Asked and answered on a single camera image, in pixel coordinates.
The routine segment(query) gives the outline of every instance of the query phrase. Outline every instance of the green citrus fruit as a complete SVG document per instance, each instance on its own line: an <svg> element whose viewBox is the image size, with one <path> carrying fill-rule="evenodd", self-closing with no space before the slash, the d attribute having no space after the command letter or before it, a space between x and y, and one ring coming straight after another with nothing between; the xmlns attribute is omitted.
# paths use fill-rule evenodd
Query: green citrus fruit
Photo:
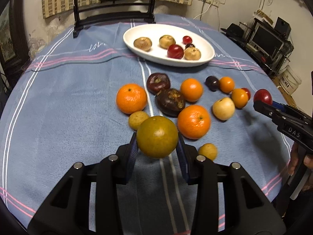
<svg viewBox="0 0 313 235"><path fill-rule="evenodd" d="M175 124L162 116L150 117L137 131L139 149L152 158L164 158L176 148L178 130Z"/></svg>
<svg viewBox="0 0 313 235"><path fill-rule="evenodd" d="M217 157L217 148L212 143L206 143L199 149L198 154L214 161Z"/></svg>
<svg viewBox="0 0 313 235"><path fill-rule="evenodd" d="M149 118L149 115L145 113L144 111L137 111L137 112L132 113L129 116L128 124L132 129L137 131L141 123L148 118Z"/></svg>

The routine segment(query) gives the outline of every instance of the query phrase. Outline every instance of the red cherry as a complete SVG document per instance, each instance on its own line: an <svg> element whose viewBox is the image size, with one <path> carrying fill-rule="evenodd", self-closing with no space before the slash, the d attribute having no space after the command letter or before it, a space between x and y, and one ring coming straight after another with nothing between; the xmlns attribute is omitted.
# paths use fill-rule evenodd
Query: red cherry
<svg viewBox="0 0 313 235"><path fill-rule="evenodd" d="M256 91L254 97L253 97L253 102L260 100L262 102L265 102L269 105L273 104L273 99L269 91L266 89L260 89Z"/></svg>
<svg viewBox="0 0 313 235"><path fill-rule="evenodd" d="M248 95L248 99L250 100L250 98L251 98L250 90L248 88L245 88L245 87L243 87L242 89L246 91L246 94Z"/></svg>
<svg viewBox="0 0 313 235"><path fill-rule="evenodd" d="M183 37L183 43L186 45L188 43L192 43L192 38L189 36L184 36Z"/></svg>
<svg viewBox="0 0 313 235"><path fill-rule="evenodd" d="M184 56L184 50L181 46L172 44L167 49L167 56L175 59L182 59Z"/></svg>

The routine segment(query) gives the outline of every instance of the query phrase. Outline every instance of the dark purple grape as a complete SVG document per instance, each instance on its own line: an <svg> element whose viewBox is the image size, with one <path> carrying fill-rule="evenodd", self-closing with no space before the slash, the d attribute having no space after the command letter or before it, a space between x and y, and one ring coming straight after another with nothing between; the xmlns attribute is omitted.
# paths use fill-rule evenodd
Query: dark purple grape
<svg viewBox="0 0 313 235"><path fill-rule="evenodd" d="M213 92L219 89L219 80L215 76L208 76L205 80L205 85Z"/></svg>
<svg viewBox="0 0 313 235"><path fill-rule="evenodd" d="M189 47L194 47L195 48L195 45L193 45L192 43L187 43L186 46L185 46L185 49L189 48Z"/></svg>

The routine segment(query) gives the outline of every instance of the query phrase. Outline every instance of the computer monitor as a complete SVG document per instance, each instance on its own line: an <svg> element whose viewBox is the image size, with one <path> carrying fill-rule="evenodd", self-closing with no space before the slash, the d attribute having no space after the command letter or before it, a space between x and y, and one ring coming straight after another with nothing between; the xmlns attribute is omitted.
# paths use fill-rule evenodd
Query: computer monitor
<svg viewBox="0 0 313 235"><path fill-rule="evenodd" d="M250 41L250 45L257 46L257 49L264 52L274 59L277 51L282 48L284 43L274 34L259 26Z"/></svg>

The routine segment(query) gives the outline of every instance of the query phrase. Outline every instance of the human hand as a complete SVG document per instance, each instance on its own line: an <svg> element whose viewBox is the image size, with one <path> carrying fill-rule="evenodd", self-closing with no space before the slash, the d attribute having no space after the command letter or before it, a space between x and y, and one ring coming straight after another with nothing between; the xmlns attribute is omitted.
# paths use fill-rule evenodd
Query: human hand
<svg viewBox="0 0 313 235"><path fill-rule="evenodd" d="M288 164L288 173L292 176L293 173L295 172L295 168L298 165L299 162L299 157L298 157L298 143L294 142L291 148L291 153L290 153L290 162ZM303 163L306 167L309 169L313 169L313 155L306 155L306 157L303 160ZM313 188L313 176L309 177L308 181L304 185L302 191L306 191L308 189Z"/></svg>

